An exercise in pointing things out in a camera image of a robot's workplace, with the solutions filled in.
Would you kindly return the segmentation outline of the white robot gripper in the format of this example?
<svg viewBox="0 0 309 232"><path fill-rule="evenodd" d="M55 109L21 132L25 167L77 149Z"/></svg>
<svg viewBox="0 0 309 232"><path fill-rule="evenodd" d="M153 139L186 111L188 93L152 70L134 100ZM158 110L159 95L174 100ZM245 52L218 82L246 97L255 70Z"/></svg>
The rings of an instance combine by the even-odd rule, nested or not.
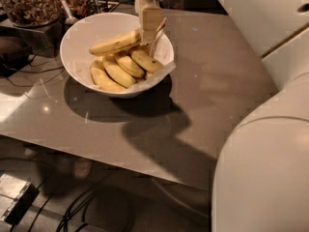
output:
<svg viewBox="0 0 309 232"><path fill-rule="evenodd" d="M156 29L163 19L159 3L163 0L134 0L135 11L140 18L140 36L142 44L155 39Z"/></svg>

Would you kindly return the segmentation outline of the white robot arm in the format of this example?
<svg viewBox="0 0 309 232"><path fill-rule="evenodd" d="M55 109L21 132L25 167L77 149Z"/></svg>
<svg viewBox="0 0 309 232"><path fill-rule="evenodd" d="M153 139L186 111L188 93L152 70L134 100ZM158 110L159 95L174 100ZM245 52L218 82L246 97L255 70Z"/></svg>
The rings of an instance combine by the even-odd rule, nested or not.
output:
<svg viewBox="0 0 309 232"><path fill-rule="evenodd" d="M278 92L222 147L211 232L309 232L308 0L218 1Z"/></svg>

